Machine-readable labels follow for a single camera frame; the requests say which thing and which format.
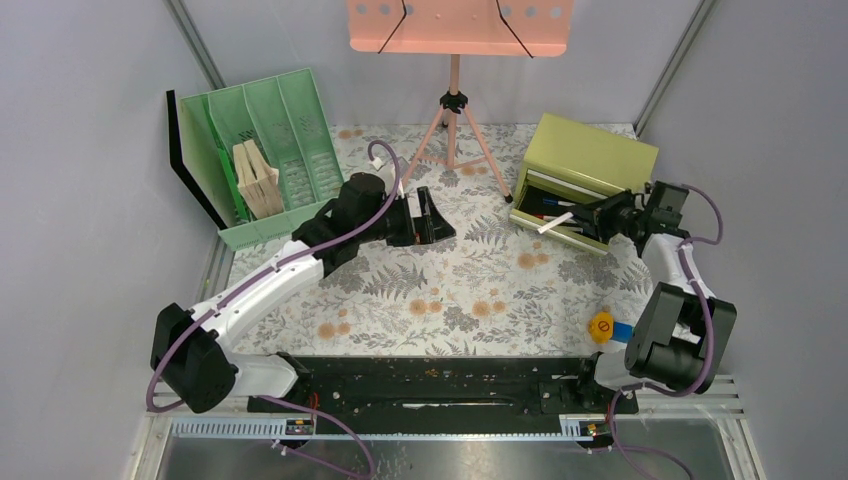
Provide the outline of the blue cap whiteboard marker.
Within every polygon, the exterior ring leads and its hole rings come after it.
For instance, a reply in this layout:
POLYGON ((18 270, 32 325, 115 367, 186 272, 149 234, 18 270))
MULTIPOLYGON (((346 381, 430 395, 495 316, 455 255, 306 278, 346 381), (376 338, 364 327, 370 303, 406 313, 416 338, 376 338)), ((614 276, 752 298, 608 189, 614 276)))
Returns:
POLYGON ((562 215, 560 215, 560 216, 558 216, 558 217, 555 217, 555 218, 550 219, 547 223, 545 223, 544 225, 540 226, 540 227, 537 229, 537 232, 538 232, 539 234, 544 234, 544 233, 546 233, 547 231, 549 231, 549 230, 551 230, 551 229, 553 229, 553 228, 555 228, 555 227, 557 227, 557 226, 559 226, 559 225, 561 225, 561 224, 563 224, 563 223, 565 223, 565 222, 567 222, 567 221, 571 220, 572 218, 573 218, 573 214, 572 214, 571 212, 564 213, 564 214, 562 214, 562 215))

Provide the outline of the dark blue whiteboard marker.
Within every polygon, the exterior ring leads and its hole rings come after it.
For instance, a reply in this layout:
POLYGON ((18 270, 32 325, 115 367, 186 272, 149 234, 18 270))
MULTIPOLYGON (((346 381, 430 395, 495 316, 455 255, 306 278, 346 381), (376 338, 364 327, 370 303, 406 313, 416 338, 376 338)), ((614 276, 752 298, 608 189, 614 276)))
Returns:
POLYGON ((542 199, 542 206, 545 209, 551 210, 551 211, 556 210, 558 212, 573 211, 575 209, 585 209, 586 207, 589 207, 591 205, 592 205, 591 202, 589 202, 589 203, 578 203, 578 202, 558 200, 558 199, 553 199, 553 198, 543 198, 542 199))

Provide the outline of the yellow-green drawer cabinet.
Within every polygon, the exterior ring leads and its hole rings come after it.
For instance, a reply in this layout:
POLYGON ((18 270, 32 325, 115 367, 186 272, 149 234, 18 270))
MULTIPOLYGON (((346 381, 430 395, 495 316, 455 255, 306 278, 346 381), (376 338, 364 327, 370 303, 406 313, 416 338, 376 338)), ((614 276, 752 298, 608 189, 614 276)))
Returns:
POLYGON ((537 232, 546 221, 532 214, 563 214, 545 209, 543 198, 589 203, 640 191, 652 177, 658 153, 656 146, 545 113, 520 164, 509 221, 537 232))

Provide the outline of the purple 52-storey treehouse book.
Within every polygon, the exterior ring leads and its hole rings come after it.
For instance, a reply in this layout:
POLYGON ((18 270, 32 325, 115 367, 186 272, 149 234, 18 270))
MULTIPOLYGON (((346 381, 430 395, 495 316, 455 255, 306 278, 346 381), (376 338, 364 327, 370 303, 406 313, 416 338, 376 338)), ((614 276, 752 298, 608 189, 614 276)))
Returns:
POLYGON ((250 211, 257 219, 266 218, 270 211, 261 188, 267 177, 264 157, 253 139, 233 146, 233 159, 237 175, 237 188, 250 211))

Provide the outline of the green plastic folder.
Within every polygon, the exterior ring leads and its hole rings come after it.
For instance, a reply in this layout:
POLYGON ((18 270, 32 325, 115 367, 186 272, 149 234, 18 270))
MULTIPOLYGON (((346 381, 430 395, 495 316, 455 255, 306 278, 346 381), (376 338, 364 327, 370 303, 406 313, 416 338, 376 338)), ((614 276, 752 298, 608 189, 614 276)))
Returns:
POLYGON ((220 136, 217 126, 212 118, 209 94, 203 93, 202 98, 204 114, 206 116, 212 138, 216 145, 216 152, 221 163, 221 167, 227 185, 227 190, 234 203, 234 210, 236 215, 235 222, 237 225, 247 223, 251 219, 251 216, 249 214, 248 208, 243 197, 238 191, 235 170, 231 156, 227 152, 226 145, 222 137, 220 136))

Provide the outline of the white sketch pad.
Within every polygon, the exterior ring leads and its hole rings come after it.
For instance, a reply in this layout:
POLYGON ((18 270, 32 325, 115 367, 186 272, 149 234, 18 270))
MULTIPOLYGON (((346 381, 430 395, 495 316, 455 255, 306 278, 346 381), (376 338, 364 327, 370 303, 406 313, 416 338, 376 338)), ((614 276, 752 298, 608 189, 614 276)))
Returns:
POLYGON ((220 230, 236 215, 202 104, 202 94, 165 93, 169 161, 173 172, 220 230))

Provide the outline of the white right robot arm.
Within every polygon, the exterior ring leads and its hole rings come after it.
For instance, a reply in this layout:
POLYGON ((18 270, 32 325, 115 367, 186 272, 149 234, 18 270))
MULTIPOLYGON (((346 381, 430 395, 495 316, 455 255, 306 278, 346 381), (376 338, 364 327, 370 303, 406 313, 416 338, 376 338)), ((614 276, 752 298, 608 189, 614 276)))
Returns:
POLYGON ((647 387, 682 397, 711 386, 737 309, 707 287, 693 258, 695 244, 717 245, 722 238, 693 236, 680 226, 682 208, 694 190, 656 181, 643 206, 636 193, 624 190, 570 207, 577 224, 598 239, 630 239, 654 283, 625 349, 582 361, 573 396, 583 410, 601 410, 613 390, 647 387))

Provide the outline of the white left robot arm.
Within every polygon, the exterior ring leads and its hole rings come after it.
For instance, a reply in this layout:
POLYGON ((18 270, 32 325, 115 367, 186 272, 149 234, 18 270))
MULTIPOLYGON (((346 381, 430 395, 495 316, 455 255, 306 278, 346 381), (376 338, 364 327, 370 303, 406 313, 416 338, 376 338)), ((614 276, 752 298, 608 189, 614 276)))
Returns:
POLYGON ((229 397, 257 396, 272 396, 285 410, 299 410, 309 401, 308 381, 279 354, 236 353, 241 338, 294 294, 352 261, 365 243, 411 247, 455 235, 428 188, 401 194, 376 175, 357 173, 272 258, 235 286, 191 308, 172 303, 159 312, 151 382, 164 382, 176 403, 194 413, 205 413, 229 397))

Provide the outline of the floral table mat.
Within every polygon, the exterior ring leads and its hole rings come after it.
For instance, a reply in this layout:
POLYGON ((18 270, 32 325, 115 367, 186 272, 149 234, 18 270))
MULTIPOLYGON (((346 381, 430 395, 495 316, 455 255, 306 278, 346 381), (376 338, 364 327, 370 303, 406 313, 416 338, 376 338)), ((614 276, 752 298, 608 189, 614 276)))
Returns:
POLYGON ((605 256, 512 224, 509 206, 468 132, 465 166, 422 163, 427 186, 455 228, 428 246, 364 245, 358 256, 266 316, 238 343, 245 354, 584 356, 588 322, 602 311, 631 324, 652 282, 633 245, 605 256))

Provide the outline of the yellow blue green toy block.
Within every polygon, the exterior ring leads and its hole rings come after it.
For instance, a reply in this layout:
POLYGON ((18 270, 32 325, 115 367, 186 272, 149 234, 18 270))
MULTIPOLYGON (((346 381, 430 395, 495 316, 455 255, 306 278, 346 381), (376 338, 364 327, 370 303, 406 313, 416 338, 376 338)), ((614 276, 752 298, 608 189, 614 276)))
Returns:
POLYGON ((618 322, 607 311, 597 313, 588 323, 588 333, 596 344, 607 344, 611 341, 626 344, 633 335, 634 327, 618 322))

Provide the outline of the green plastic file organizer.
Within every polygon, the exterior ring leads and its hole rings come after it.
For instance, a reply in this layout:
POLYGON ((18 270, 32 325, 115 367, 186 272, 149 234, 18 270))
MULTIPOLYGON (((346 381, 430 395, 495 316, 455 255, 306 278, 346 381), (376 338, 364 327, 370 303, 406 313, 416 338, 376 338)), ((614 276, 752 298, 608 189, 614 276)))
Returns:
POLYGON ((245 202, 251 219, 218 231, 231 250, 290 234, 337 196, 344 177, 310 69, 207 93, 233 165, 233 146, 253 139, 280 174, 283 212, 257 219, 245 202))

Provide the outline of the pink music stand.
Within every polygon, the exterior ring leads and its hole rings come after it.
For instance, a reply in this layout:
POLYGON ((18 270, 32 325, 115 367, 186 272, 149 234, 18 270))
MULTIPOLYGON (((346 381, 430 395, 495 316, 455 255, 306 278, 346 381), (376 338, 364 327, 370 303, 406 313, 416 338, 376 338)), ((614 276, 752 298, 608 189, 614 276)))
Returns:
POLYGON ((553 58, 567 50, 571 17, 569 0, 355 0, 346 4, 350 46, 362 53, 444 55, 449 60, 446 92, 439 99, 402 181, 408 183, 422 162, 448 171, 485 164, 506 202, 511 189, 482 136, 469 99, 460 88, 465 56, 553 58), (458 121, 465 118, 482 155, 466 164, 457 160, 458 121))

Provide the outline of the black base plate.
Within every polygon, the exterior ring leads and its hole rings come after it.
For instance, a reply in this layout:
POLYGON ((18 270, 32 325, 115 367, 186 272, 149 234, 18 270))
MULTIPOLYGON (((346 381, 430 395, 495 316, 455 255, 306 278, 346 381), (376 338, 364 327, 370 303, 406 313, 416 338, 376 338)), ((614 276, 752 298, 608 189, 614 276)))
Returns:
POLYGON ((603 419, 613 392, 579 379, 588 358, 296 356, 299 378, 284 399, 346 425, 603 419))

